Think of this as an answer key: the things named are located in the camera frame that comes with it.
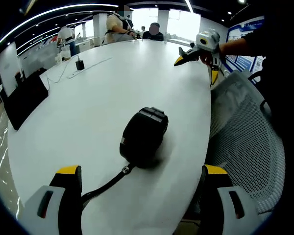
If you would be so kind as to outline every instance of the yellow and white device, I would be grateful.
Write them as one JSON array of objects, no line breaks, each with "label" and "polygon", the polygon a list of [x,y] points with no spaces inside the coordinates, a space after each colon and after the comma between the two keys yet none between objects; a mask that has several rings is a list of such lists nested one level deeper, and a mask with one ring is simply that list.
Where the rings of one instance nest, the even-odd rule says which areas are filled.
[{"label": "yellow and white device", "polygon": [[204,52],[208,51],[212,56],[212,64],[209,73],[211,79],[210,85],[214,85],[218,78],[221,64],[219,55],[219,41],[220,35],[214,29],[209,29],[208,31],[199,33],[196,36],[196,44],[191,43],[192,49],[185,52],[181,47],[179,47],[180,57],[175,62],[174,66],[182,65],[189,61],[196,61]]}]

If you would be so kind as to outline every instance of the white oval table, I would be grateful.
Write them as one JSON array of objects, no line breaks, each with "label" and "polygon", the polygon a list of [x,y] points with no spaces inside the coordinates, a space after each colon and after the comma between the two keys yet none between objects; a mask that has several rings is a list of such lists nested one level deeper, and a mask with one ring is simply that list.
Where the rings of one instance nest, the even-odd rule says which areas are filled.
[{"label": "white oval table", "polygon": [[80,59],[85,68],[110,59],[71,79],[76,58],[41,75],[48,87],[46,75],[57,81],[64,71],[19,131],[11,124],[8,131],[11,171],[23,204],[65,166],[81,165],[83,194],[111,180],[128,163],[119,154],[124,128],[141,108],[156,107],[169,117],[157,152],[162,162],[133,169],[91,200],[81,225],[84,235],[173,233],[199,182],[211,113],[207,67],[174,67],[178,47],[150,40],[105,45]]}]

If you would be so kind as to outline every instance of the person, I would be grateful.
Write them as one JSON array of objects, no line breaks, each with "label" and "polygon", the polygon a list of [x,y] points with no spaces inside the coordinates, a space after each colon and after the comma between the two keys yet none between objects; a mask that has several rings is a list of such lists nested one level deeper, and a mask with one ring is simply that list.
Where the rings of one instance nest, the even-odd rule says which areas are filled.
[{"label": "person", "polygon": [[[294,5],[269,1],[260,7],[265,10],[263,25],[238,40],[220,45],[220,55],[266,57],[259,91],[271,109],[272,125],[282,138],[286,166],[282,197],[267,222],[278,233],[277,224],[283,224],[285,215],[293,214],[291,210],[294,209]],[[201,55],[200,59],[211,65],[209,53]]]},{"label": "person", "polygon": [[136,37],[128,22],[127,15],[129,15],[129,7],[126,5],[118,6],[114,12],[108,15],[106,22],[108,43],[133,40]]},{"label": "person", "polygon": [[75,33],[71,28],[63,26],[58,33],[57,46],[62,42],[64,45],[70,46],[71,56],[76,55]]},{"label": "person", "polygon": [[160,24],[152,23],[150,25],[149,31],[143,34],[143,39],[151,39],[156,41],[163,41],[163,34],[159,32]]},{"label": "person", "polygon": [[140,32],[141,38],[143,37],[145,32],[146,32],[146,27],[142,26],[142,32]]},{"label": "person", "polygon": [[129,24],[129,26],[130,26],[131,28],[133,28],[133,27],[134,27],[134,24],[133,24],[132,20],[130,19],[130,15],[128,15],[127,18],[128,18],[127,22],[128,22],[128,24]]}]

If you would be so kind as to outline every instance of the floor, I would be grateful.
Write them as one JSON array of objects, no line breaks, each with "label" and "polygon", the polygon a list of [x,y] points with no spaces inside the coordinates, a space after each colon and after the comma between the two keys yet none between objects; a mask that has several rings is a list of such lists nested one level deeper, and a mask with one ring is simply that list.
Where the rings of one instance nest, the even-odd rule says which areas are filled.
[{"label": "floor", "polygon": [[[7,129],[8,117],[3,104],[0,105],[0,197],[6,208],[18,219],[22,215],[23,205],[14,186],[8,156]],[[200,234],[200,221],[196,216],[182,221],[177,226],[174,235],[198,235]]]}]

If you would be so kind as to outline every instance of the window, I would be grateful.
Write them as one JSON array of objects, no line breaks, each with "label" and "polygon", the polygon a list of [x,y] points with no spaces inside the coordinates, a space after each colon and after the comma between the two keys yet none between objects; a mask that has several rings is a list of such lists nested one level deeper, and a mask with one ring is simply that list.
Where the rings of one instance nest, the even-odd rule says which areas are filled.
[{"label": "window", "polygon": [[178,37],[196,41],[199,27],[200,15],[186,11],[170,10],[167,29],[169,34],[176,34]]},{"label": "window", "polygon": [[75,27],[75,36],[77,37],[80,33],[80,36],[83,37],[83,26],[82,24]]},{"label": "window", "polygon": [[158,8],[142,8],[133,11],[132,21],[134,29],[141,31],[142,26],[149,30],[151,23],[158,22]]},{"label": "window", "polygon": [[85,37],[93,37],[94,36],[94,20],[90,20],[85,24]]}]

